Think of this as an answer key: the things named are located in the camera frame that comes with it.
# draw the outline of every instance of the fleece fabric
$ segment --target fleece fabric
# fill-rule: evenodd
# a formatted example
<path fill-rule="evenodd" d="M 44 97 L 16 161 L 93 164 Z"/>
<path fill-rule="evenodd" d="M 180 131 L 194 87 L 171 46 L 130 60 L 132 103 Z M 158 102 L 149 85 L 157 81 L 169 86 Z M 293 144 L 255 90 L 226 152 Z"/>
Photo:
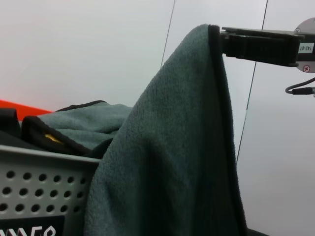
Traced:
<path fill-rule="evenodd" d="M 220 29 L 193 29 L 145 89 L 91 184 L 85 236 L 246 236 Z"/>
<path fill-rule="evenodd" d="M 88 156 L 103 142 L 111 143 L 131 109 L 95 101 L 26 117 L 22 122 L 22 138 L 48 151 Z"/>

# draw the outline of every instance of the red object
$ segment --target red object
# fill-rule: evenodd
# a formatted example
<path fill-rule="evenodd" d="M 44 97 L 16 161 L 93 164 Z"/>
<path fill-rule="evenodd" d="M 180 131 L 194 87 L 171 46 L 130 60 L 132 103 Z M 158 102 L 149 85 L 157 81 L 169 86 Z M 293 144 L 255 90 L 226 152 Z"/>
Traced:
<path fill-rule="evenodd" d="M 39 116 L 47 113 L 51 113 L 50 111 L 46 111 L 43 109 L 35 108 L 35 107 L 29 107 L 13 102 L 7 102 L 0 100 L 0 108 L 14 108 L 17 111 L 18 114 L 18 120 L 23 120 L 24 117 L 27 116 Z"/>

